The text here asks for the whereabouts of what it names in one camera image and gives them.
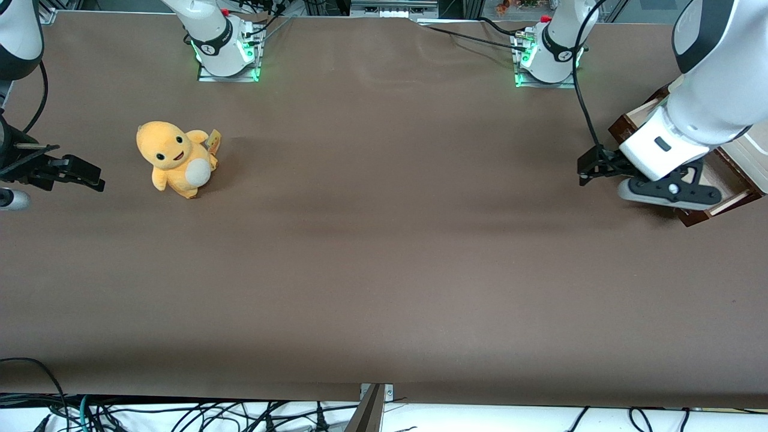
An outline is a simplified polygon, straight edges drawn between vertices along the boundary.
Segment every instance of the metal bracket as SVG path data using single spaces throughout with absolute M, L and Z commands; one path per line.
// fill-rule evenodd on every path
M 384 401 L 392 402 L 395 400 L 395 385 L 394 384 L 382 384 L 384 386 Z M 360 384 L 360 400 L 362 400 L 371 384 Z
M 360 394 L 362 395 L 360 405 L 357 406 L 344 432 L 380 432 L 384 401 L 387 397 L 395 395 L 392 385 L 363 384 L 360 386 Z

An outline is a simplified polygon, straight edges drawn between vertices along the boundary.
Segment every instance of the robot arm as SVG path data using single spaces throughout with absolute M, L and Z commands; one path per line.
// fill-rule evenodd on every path
M 620 146 L 657 181 L 768 118 L 768 1 L 693 0 L 674 27 L 682 83 Z
M 42 56 L 37 0 L 0 0 L 0 80 L 24 78 Z
M 253 26 L 234 15 L 225 17 L 215 0 L 161 1 L 176 12 L 192 38 L 200 63 L 211 74 L 235 75 L 254 61 L 253 55 L 243 50 L 252 40 L 245 34 L 253 32 Z
M 545 84 L 564 81 L 571 75 L 571 59 L 578 55 L 589 32 L 598 21 L 598 14 L 589 15 L 595 0 L 565 0 L 554 11 L 550 22 L 539 22 L 533 27 L 534 44 L 531 55 L 521 67 Z M 588 20 L 581 40 L 579 28 Z
M 719 202 L 717 188 L 699 184 L 702 157 L 768 119 L 767 35 L 768 0 L 692 0 L 672 38 L 680 85 L 618 152 L 579 158 L 581 184 L 628 174 L 619 186 L 627 200 L 693 210 Z
M 24 78 L 41 64 L 42 56 L 37 0 L 0 0 L 0 80 Z M 48 152 L 59 146 L 40 144 L 27 135 L 31 125 L 24 131 L 14 128 L 0 109 L 0 181 L 18 181 L 46 191 L 55 182 L 104 190 L 99 167 L 74 155 L 50 156 Z M 29 195 L 25 192 L 0 188 L 0 210 L 21 210 L 28 205 Z

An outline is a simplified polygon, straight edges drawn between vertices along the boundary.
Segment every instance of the white belly patch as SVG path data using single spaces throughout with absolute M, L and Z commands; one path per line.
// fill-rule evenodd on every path
M 202 186 L 210 178 L 210 164 L 205 159 L 194 159 L 187 165 L 187 171 L 184 172 L 187 182 L 194 187 Z

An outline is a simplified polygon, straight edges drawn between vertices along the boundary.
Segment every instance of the plush toy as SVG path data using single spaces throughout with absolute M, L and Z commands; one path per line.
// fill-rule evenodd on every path
M 219 161 L 215 154 L 221 134 L 214 129 L 210 137 L 203 131 L 181 129 L 165 121 L 150 121 L 139 127 L 136 144 L 152 169 L 152 183 L 158 191 L 169 184 L 179 195 L 195 198 L 197 188 L 206 184 Z

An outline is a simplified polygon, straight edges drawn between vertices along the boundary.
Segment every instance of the brown paper sheet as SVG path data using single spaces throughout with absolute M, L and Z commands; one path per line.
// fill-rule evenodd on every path
M 503 42 L 480 24 L 448 25 Z M 262 81 L 195 81 L 171 15 L 62 13 L 32 131 L 106 191 L 0 214 L 0 356 L 65 391 L 454 403 L 762 406 L 768 201 L 685 228 L 578 186 L 572 91 L 515 88 L 503 48 L 401 19 L 294 19 Z M 601 137 L 677 76 L 670 28 L 599 25 Z M 41 94 L 20 81 L 7 119 Z M 223 135 L 197 200 L 151 184 L 134 136 Z M 4 365 L 0 391 L 53 391 Z

